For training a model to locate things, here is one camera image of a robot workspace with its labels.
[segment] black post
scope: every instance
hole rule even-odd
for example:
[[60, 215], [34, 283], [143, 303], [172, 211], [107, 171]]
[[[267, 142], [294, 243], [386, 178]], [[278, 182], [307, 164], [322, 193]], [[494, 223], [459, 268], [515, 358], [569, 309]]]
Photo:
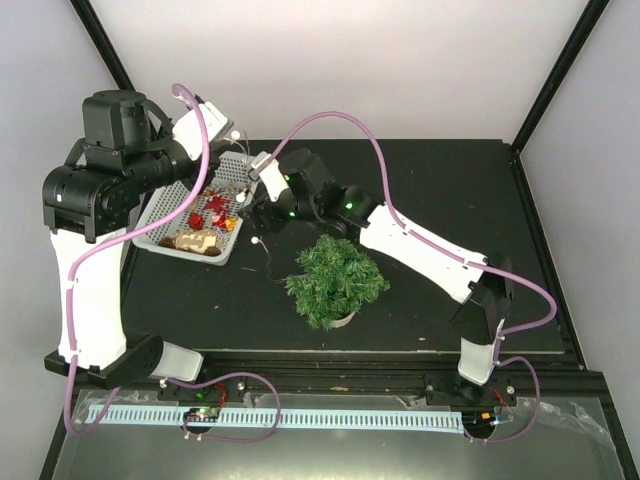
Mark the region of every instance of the black post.
[[533, 131], [538, 126], [540, 119], [542, 119], [544, 112], [551, 103], [562, 80], [564, 80], [571, 65], [573, 65], [574, 60], [580, 53], [582, 46], [587, 41], [589, 34], [593, 30], [593, 27], [595, 27], [608, 3], [609, 0], [589, 0], [578, 23], [576, 23], [573, 32], [571, 32], [569, 36], [569, 40], [567, 40], [560, 56], [551, 69], [551, 73], [549, 73], [547, 80], [544, 82], [538, 98], [536, 98], [527, 118], [524, 120], [522, 127], [520, 127], [518, 135], [511, 143], [511, 148], [514, 153], [522, 152], [529, 138], [531, 138]]
[[71, 5], [73, 5], [73, 8], [82, 21], [84, 28], [87, 30], [89, 37], [91, 37], [93, 44], [96, 46], [100, 57], [102, 57], [102, 60], [109, 69], [118, 88], [121, 90], [135, 90], [91, 2], [89, 0], [71, 0]]

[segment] white wall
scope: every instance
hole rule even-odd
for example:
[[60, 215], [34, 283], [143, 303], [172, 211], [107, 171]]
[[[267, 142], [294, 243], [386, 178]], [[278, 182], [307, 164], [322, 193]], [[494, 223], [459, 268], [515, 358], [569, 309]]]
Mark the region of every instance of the white wall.
[[[252, 138], [343, 110], [382, 138], [512, 141], [586, 0], [94, 0], [140, 91], [211, 99]], [[326, 120], [302, 137], [359, 137]]]
[[640, 465], [640, 2], [611, 2], [524, 151], [591, 369]]
[[2, 2], [0, 71], [0, 477], [33, 480], [65, 383], [42, 360], [60, 337], [42, 182], [82, 136], [83, 98], [114, 85], [64, 0]]

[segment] basket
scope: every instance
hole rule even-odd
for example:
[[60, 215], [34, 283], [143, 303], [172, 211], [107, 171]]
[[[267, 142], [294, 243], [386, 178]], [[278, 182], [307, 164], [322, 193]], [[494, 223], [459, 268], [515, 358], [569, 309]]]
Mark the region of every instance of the basket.
[[[218, 167], [215, 178], [212, 180], [210, 186], [216, 190], [222, 190], [218, 196], [229, 200], [227, 217], [238, 217], [238, 211], [251, 203], [253, 193], [255, 192], [255, 184], [251, 185], [251, 181], [247, 176], [247, 168], [251, 164], [251, 160], [252, 158], [247, 159], [243, 154], [236, 152], [225, 152], [220, 156], [220, 167]], [[236, 201], [236, 193], [241, 189], [246, 189], [249, 185], [251, 185], [251, 189], [247, 193], [246, 200], [242, 204], [238, 203]], [[154, 192], [147, 207], [140, 215], [136, 228], [142, 228], [160, 220], [175, 210], [188, 195], [189, 191], [182, 185], [182, 182], [176, 182], [168, 187], [159, 188]], [[184, 258], [185, 260], [209, 263], [211, 265], [222, 266], [226, 264], [236, 243], [243, 220], [238, 218], [236, 226], [231, 232], [224, 228], [211, 227], [212, 217], [216, 212], [213, 210], [202, 210], [206, 203], [207, 199], [199, 196], [195, 208], [187, 209], [171, 222], [155, 228], [144, 235], [135, 237], [133, 244], [138, 248], [143, 248], [161, 255], [169, 255]], [[220, 255], [209, 257], [198, 253], [158, 246], [158, 242], [164, 237], [173, 237], [177, 235], [179, 231], [189, 229], [188, 219], [192, 212], [197, 212], [204, 217], [205, 228], [216, 230], [216, 247], [221, 250]]]

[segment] green plant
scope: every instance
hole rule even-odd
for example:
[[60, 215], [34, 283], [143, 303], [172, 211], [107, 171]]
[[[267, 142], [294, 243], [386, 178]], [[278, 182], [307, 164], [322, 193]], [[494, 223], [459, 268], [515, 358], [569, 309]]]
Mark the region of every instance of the green plant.
[[287, 277], [287, 294], [312, 328], [329, 329], [333, 320], [358, 312], [389, 289], [377, 265], [348, 240], [323, 235], [296, 260], [305, 275]]

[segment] plant pot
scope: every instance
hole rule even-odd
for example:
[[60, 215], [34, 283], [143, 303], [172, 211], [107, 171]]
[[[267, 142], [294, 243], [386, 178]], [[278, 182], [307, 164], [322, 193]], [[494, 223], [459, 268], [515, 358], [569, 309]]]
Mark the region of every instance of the plant pot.
[[347, 315], [344, 318], [341, 318], [339, 320], [334, 320], [333, 322], [331, 322], [331, 327], [332, 328], [344, 327], [347, 323], [349, 323], [351, 321], [351, 319], [353, 318], [353, 316], [355, 314], [356, 314], [356, 312], [351, 312], [349, 315]]

